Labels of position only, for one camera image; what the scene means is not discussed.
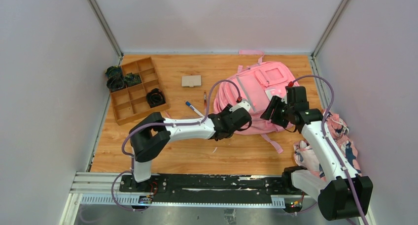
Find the pink student backpack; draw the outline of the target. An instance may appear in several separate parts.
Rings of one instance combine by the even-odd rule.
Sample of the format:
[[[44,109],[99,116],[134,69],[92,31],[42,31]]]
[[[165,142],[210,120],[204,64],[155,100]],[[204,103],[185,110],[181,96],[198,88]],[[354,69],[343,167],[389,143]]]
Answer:
[[[264,52],[262,51],[240,50],[239,54],[261,56],[256,64],[247,67],[238,66],[237,73],[228,78],[238,86],[241,96],[250,105],[249,113],[252,117],[252,126],[240,134],[259,134],[280,154],[283,152],[282,147],[271,140],[267,133],[280,132],[284,129],[272,124],[271,121],[261,119],[260,116],[267,109],[273,96],[285,98],[285,87],[289,82],[294,81],[295,77],[283,63],[263,61]]]

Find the beige wallet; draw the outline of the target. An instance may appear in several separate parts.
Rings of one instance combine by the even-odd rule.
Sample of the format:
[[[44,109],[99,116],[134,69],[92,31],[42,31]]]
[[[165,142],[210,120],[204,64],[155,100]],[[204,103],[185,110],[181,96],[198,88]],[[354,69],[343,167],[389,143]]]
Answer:
[[[194,88],[202,86],[201,75],[185,75],[181,78],[181,86],[184,88]]]

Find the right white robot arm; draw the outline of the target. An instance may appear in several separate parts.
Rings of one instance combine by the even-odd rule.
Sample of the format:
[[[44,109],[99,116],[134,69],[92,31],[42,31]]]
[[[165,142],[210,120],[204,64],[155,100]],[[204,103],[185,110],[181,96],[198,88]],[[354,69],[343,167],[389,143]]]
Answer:
[[[310,108],[305,87],[286,87],[284,98],[272,96],[261,118],[280,127],[288,124],[307,140],[325,174],[326,180],[302,166],[285,168],[281,187],[287,194],[303,191],[317,201],[322,216],[328,220],[361,217],[366,225],[373,183],[352,167],[332,139],[325,116]]]

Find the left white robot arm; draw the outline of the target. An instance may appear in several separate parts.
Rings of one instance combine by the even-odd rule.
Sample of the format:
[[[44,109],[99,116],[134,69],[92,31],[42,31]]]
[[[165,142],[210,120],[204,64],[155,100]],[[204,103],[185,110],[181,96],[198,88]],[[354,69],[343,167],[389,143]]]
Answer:
[[[163,148],[175,141],[187,139],[230,138],[235,132],[252,125],[250,104],[241,100],[236,105],[227,105],[218,114],[209,114],[196,119],[170,119],[155,112],[146,117],[129,132],[124,141],[129,142],[133,153],[132,186],[139,192],[151,186],[151,165]]]

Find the red clear pen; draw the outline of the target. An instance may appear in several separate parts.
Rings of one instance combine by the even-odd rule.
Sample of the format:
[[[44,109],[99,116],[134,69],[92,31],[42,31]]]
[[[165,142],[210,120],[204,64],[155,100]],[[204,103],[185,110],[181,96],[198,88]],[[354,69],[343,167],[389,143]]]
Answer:
[[[206,113],[207,110],[207,92],[204,91],[204,113]]]

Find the white blue marker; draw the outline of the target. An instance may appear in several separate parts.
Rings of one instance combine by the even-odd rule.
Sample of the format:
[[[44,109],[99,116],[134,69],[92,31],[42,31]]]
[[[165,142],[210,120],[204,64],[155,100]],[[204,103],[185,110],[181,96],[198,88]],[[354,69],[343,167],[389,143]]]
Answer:
[[[192,109],[196,114],[198,114],[200,117],[204,117],[204,114],[202,114],[197,108],[195,108],[190,102],[186,101],[185,104]]]

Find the pink patterned cloth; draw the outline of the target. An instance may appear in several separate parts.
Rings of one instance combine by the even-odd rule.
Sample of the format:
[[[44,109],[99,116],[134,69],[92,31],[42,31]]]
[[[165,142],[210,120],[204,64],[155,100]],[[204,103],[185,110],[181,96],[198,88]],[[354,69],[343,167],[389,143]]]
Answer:
[[[357,161],[358,151],[354,142],[348,137],[349,128],[343,119],[336,113],[329,112],[326,117],[326,124],[331,137],[339,147],[347,162],[362,175],[360,165]],[[307,168],[314,176],[326,181],[322,166],[319,163],[312,147],[306,140],[294,143],[294,160],[298,166]]]

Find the wooden divided organizer tray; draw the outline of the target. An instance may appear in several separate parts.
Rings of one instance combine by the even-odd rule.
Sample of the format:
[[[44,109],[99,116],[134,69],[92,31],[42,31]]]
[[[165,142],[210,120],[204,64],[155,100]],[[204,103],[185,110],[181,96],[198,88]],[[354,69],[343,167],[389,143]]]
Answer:
[[[112,70],[116,74],[109,82],[115,122],[124,125],[170,108],[155,62],[146,57],[123,64]]]

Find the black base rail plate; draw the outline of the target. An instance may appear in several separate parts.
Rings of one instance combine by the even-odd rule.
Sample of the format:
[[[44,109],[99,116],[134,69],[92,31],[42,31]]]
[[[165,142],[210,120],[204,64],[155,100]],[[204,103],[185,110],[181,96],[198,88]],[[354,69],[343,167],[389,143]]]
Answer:
[[[123,175],[119,192],[153,196],[153,202],[213,205],[273,204],[273,197],[286,203],[306,195],[298,189],[287,189],[280,176],[153,174],[137,183],[133,176]]]

